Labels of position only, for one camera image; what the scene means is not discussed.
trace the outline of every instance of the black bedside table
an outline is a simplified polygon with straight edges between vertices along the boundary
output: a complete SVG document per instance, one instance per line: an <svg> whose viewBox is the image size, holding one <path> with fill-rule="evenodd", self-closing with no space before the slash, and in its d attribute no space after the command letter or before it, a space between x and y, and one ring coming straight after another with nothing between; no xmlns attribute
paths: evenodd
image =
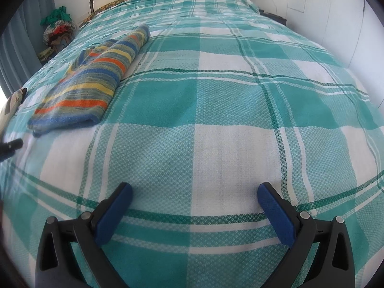
<svg viewBox="0 0 384 288"><path fill-rule="evenodd" d="M268 12L264 12L264 10L262 10L262 9L259 9L259 11L260 11L260 15L263 15L263 16L266 16L270 19L273 19L274 21L277 21L278 23L283 24L284 26L287 25L287 20L282 18L281 16L277 16L277 15L274 15L274 14L271 14Z"/></svg>

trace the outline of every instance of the bed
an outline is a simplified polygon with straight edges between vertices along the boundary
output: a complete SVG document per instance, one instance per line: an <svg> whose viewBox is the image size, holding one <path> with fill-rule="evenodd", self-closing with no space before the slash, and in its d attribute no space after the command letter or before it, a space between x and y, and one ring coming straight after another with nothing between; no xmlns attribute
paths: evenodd
<svg viewBox="0 0 384 288"><path fill-rule="evenodd" d="M78 53L141 24L151 38L102 122L33 137L28 119ZM25 86L5 134L24 147L0 165L0 192L31 286L45 219L91 211L122 181L134 200L103 250L130 287L260 287L287 250L257 203L266 181L298 211L345 219L357 287L381 263L383 117L333 55L249 0L118 3Z"/></svg>

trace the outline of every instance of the blue curtain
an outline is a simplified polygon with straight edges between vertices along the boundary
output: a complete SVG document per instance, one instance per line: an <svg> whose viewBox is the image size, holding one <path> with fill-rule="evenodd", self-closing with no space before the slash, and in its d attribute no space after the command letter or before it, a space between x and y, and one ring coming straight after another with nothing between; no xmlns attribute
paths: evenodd
<svg viewBox="0 0 384 288"><path fill-rule="evenodd" d="M42 67L37 53L47 46L40 21L54 9L53 0L24 0L0 37L0 86L7 98Z"/></svg>

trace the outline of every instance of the striped sweater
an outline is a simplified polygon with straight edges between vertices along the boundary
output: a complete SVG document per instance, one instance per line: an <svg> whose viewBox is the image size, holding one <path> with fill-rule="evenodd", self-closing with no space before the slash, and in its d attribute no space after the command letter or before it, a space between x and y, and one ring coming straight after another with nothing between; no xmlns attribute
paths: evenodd
<svg viewBox="0 0 384 288"><path fill-rule="evenodd" d="M83 50L35 110L28 128L39 136L53 129L99 123L125 71L149 37L149 27L142 25L120 40Z"/></svg>

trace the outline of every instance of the metal pin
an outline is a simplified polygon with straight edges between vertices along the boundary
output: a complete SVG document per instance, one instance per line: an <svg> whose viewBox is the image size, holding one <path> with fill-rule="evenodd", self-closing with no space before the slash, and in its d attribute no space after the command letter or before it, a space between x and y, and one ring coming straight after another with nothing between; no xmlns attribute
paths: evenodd
<svg viewBox="0 0 384 288"><path fill-rule="evenodd" d="M337 216L336 217L336 222L338 222L340 224L343 224L344 223L344 219L341 216Z"/></svg>
<svg viewBox="0 0 384 288"><path fill-rule="evenodd" d="M55 220L55 217L54 216L50 216L48 219L47 219L47 224L52 224Z"/></svg>
<svg viewBox="0 0 384 288"><path fill-rule="evenodd" d="M308 220L311 216L307 211L302 211L300 212L300 217L303 218L304 220Z"/></svg>
<svg viewBox="0 0 384 288"><path fill-rule="evenodd" d="M81 214L81 218L83 219L83 220L87 220L87 219L89 219L91 217L91 213L89 212L89 211L85 211L85 212L83 212L82 214Z"/></svg>

